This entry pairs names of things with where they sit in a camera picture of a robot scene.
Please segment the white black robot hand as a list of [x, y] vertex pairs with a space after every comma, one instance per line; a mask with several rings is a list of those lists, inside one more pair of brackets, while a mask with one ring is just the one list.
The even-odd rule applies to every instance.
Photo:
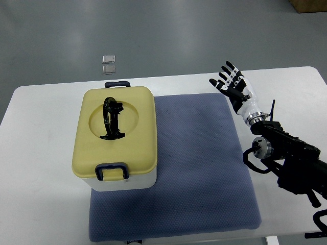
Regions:
[[224, 96], [229, 98], [234, 112], [241, 116], [249, 127], [268, 117], [259, 108], [259, 100], [250, 81], [232, 63], [226, 61], [219, 72], [220, 79], [209, 82]]

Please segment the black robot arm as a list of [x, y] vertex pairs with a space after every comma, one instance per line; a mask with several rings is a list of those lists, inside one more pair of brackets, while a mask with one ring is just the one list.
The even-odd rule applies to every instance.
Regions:
[[280, 123], [256, 113], [247, 119], [252, 134], [257, 137], [243, 153], [243, 162], [251, 170], [274, 173], [280, 188], [295, 195], [305, 194], [314, 208], [321, 203], [317, 195], [326, 198], [326, 163], [320, 150], [285, 132]]

